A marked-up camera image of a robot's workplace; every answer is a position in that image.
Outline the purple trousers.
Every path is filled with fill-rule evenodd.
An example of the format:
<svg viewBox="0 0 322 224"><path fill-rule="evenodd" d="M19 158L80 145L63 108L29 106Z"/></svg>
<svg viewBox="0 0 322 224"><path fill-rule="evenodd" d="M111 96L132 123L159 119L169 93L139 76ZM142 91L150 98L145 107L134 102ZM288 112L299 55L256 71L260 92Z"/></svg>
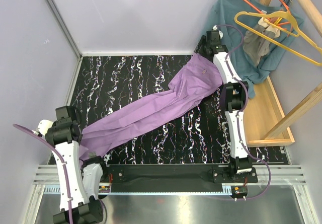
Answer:
<svg viewBox="0 0 322 224"><path fill-rule="evenodd" d="M166 91L144 96L83 129L79 157L110 164L206 164L212 138L201 127L200 103L222 84L217 67L198 54Z"/></svg>

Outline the yellow plastic hanger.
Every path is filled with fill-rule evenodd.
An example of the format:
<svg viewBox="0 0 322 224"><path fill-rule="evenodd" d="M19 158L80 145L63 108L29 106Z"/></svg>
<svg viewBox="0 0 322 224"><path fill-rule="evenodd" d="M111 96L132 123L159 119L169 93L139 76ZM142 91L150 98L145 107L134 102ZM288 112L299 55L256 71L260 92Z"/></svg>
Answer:
<svg viewBox="0 0 322 224"><path fill-rule="evenodd" d="M293 37L301 37L303 38L309 45L311 45L314 49L316 49L320 54L321 54L321 47L318 47L318 45L313 41L311 40L304 32L302 32L298 26L298 23L297 23L297 20L292 16L292 14L289 12L289 11L276 11L276 12L273 12L271 14L261 14L261 13L251 13L251 12L245 12L245 11L241 11L241 12L238 12L235 17L234 17L234 21L244 27L245 29L253 32L254 34L264 38L265 40L281 47L282 49L284 50L287 50L289 52L291 52L292 54L296 55L297 57L299 58L302 58L316 66L321 66L321 62L317 62L316 60L313 60L312 58L309 58L291 48L289 48L288 46L285 46L284 44L266 36L265 34L257 31L257 30L254 30L252 27L244 24L243 22L241 22L238 18L239 16L250 16L250 17L258 17L258 18L263 18L263 21L264 23L267 23L269 26L271 26L272 28L275 28L277 30L279 30L280 32L284 32L286 33L287 35L291 35ZM277 18L282 18L282 19L285 19L287 22L289 22L289 24L292 26L293 30L296 32L296 34L292 33L292 31L287 31L286 29L278 26L278 25L275 25L273 23L271 23L268 19L269 18L274 18L274 17L277 17Z"/></svg>

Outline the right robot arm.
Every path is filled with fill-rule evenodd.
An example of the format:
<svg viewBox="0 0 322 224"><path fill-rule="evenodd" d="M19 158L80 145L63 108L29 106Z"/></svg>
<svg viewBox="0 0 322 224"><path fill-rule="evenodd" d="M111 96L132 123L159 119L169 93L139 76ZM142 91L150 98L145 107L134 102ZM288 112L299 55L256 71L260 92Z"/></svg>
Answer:
<svg viewBox="0 0 322 224"><path fill-rule="evenodd" d="M224 175L234 182L243 182L252 171L252 160L247 151L244 128L244 109L248 102L248 84L236 73L222 44L223 33L217 27L202 36L195 52L211 60L223 81L223 111L226 115L231 145L230 162Z"/></svg>

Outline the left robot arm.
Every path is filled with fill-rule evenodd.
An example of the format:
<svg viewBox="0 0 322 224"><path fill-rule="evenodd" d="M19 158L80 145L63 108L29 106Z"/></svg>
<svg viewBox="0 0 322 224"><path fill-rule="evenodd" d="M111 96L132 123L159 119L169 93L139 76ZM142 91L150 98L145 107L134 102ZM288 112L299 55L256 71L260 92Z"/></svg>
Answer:
<svg viewBox="0 0 322 224"><path fill-rule="evenodd" d="M108 178L109 170L101 157L81 162L78 126L79 116L73 106L56 108L57 120L42 120L38 132L50 146L55 157L60 184L60 212L54 223L100 223L104 208L99 200L100 182Z"/></svg>

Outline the teal t-shirt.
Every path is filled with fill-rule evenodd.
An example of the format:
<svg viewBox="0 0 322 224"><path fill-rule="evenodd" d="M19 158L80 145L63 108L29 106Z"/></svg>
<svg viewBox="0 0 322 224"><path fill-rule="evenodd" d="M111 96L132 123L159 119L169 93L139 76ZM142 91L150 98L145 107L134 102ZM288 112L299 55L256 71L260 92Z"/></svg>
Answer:
<svg viewBox="0 0 322 224"><path fill-rule="evenodd" d="M218 0L212 7L207 24L206 30L212 29L214 25L232 25L236 28L221 27L223 32L222 43L227 46L229 50L237 47L241 42L241 37L245 35L247 29L238 25L234 21L234 17L238 12L254 12L255 10L243 0ZM250 57L244 52L240 46L231 55L231 63L239 75L239 77L249 84L249 98L255 97L254 85L262 83L274 71L285 50L275 44L270 44L270 51L255 66Z"/></svg>

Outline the grey beige cloth bag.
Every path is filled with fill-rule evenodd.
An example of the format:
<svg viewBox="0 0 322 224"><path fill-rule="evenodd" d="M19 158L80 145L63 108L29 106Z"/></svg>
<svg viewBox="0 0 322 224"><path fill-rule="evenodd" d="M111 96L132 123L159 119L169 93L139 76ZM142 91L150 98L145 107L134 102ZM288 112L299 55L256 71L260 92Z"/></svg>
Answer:
<svg viewBox="0 0 322 224"><path fill-rule="evenodd" d="M280 30L266 23L264 18L260 18L253 29L271 39L275 39L280 36ZM254 66L257 66L262 57L270 52L270 44L270 41L248 30L244 37L243 50L251 59Z"/></svg>

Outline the wooden clothes rack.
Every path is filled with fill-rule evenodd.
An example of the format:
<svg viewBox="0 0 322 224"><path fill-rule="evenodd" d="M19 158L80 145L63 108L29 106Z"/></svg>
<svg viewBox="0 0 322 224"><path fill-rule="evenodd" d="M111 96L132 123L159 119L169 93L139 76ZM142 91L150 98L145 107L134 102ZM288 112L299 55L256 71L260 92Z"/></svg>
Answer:
<svg viewBox="0 0 322 224"><path fill-rule="evenodd" d="M286 52L245 112L249 146L321 148L321 67Z"/></svg>

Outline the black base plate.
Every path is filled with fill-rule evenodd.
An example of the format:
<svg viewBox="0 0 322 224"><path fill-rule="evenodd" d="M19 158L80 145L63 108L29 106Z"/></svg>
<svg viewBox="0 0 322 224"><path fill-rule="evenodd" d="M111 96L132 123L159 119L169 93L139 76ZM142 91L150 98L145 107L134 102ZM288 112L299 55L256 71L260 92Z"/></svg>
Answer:
<svg viewBox="0 0 322 224"><path fill-rule="evenodd" d="M219 192L222 184L258 183L255 169L233 174L227 164L109 165L106 183L112 193Z"/></svg>

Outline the aluminium frame rail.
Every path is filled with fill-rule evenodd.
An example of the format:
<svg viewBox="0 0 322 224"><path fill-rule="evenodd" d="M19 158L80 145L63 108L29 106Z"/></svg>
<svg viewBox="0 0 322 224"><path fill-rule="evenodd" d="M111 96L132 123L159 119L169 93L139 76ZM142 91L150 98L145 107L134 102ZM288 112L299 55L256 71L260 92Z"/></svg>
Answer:
<svg viewBox="0 0 322 224"><path fill-rule="evenodd" d="M71 47L71 49L73 51L73 53L75 54L75 56L77 58L81 58L82 53L79 50L75 40L73 39L72 34L70 33L55 1L54 0L45 0L45 1L48 4L54 19L56 20L61 32L63 33L65 39L67 40L69 46Z"/></svg>

